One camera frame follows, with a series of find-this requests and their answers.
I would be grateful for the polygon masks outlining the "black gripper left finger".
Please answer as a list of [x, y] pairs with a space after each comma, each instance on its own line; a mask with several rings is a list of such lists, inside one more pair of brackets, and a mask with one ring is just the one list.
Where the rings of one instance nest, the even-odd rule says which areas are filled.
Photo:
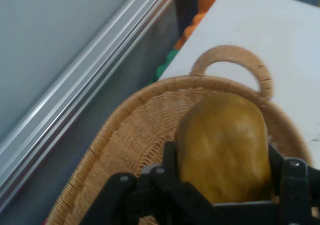
[[153, 216], [160, 225], [212, 225], [213, 206], [176, 177], [176, 148], [164, 144], [162, 163], [135, 177], [113, 174], [82, 218], [82, 225], [136, 225]]

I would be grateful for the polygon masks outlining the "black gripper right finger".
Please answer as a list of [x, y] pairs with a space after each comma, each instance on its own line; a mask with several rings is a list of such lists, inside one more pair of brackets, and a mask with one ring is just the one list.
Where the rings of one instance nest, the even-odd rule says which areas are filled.
[[280, 225], [318, 225], [320, 216], [320, 170], [303, 159], [282, 156], [268, 145], [274, 193], [279, 198]]

